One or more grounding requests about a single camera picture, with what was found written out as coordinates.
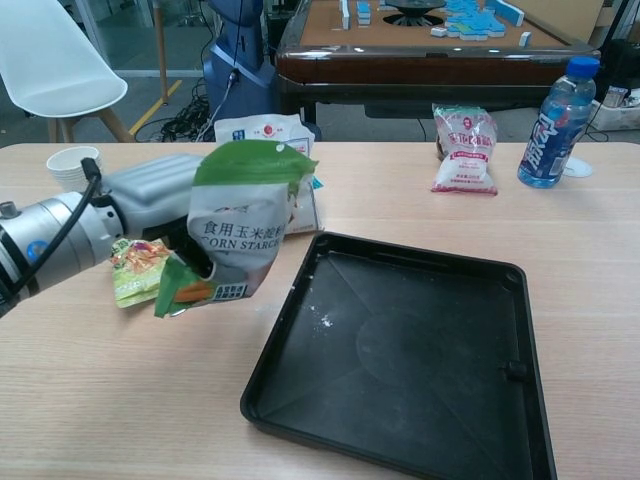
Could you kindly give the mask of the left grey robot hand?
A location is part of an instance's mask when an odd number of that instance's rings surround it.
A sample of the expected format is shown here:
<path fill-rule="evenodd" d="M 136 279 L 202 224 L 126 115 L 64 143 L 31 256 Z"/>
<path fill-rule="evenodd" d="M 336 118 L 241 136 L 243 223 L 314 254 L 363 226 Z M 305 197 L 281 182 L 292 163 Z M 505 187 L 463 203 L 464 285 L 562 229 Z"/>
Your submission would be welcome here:
<path fill-rule="evenodd" d="M 203 158 L 172 154 L 102 178 L 127 238 L 161 240 L 196 275 L 207 278 L 214 264 L 187 229 L 192 184 Z"/>

